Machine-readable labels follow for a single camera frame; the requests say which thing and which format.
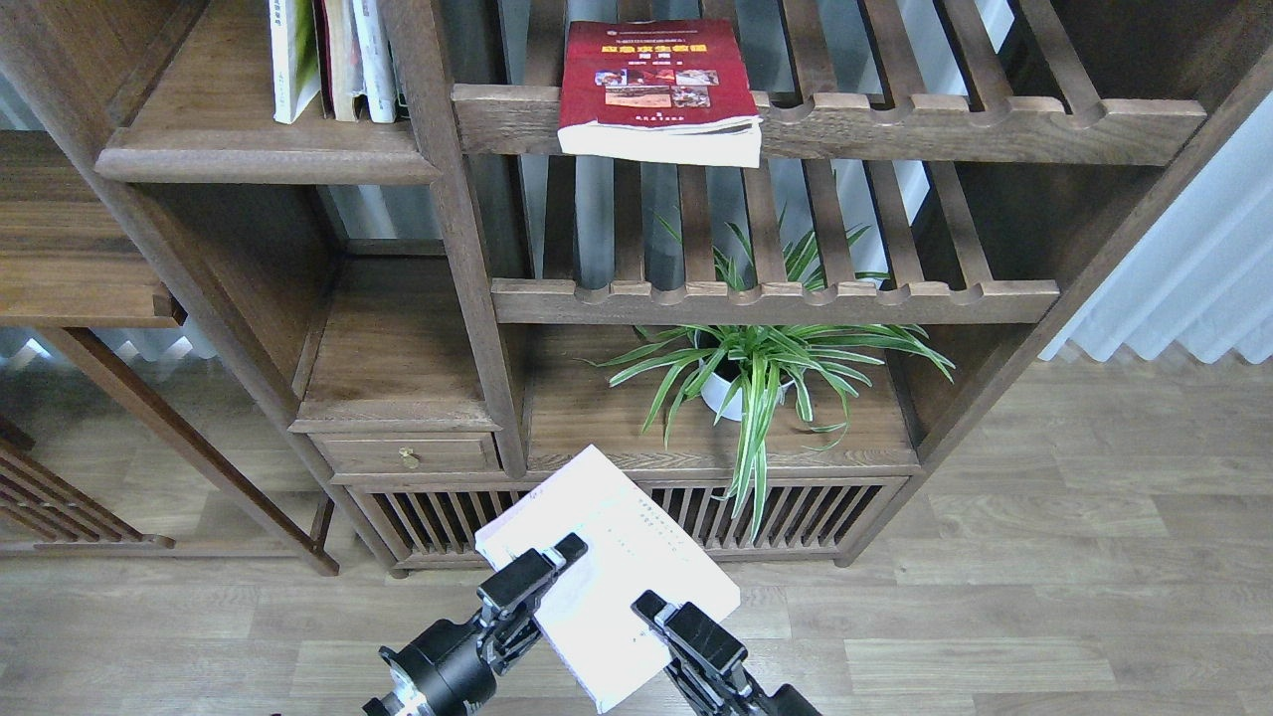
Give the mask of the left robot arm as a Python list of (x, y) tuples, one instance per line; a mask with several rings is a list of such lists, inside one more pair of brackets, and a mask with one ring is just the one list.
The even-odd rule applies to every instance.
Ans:
[(364, 703), (368, 715), (474, 715), (496, 677), (541, 637), (535, 612), (552, 584), (588, 547), (570, 533), (546, 550), (527, 550), (477, 586), (481, 606), (463, 623), (435, 620), (400, 651), (386, 646), (395, 689)]

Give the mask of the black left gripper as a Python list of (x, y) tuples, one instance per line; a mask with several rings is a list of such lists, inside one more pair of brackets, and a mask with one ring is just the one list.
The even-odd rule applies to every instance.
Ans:
[[(538, 642), (535, 612), (552, 584), (588, 552), (570, 533), (545, 550), (531, 549), (477, 586), (480, 623), (435, 620), (400, 651), (379, 647), (395, 689), (378, 699), (379, 715), (474, 715), (504, 675)], [(477, 638), (488, 633), (488, 662)]]

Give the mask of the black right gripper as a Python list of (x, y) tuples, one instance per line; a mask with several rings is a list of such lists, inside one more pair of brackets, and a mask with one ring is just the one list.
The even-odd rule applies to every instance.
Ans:
[(747, 648), (695, 604), (677, 606), (645, 590), (631, 603), (631, 612), (670, 648), (665, 675), (696, 715), (738, 715), (736, 706), (741, 715), (821, 715), (791, 684), (773, 694), (756, 683), (749, 685)]

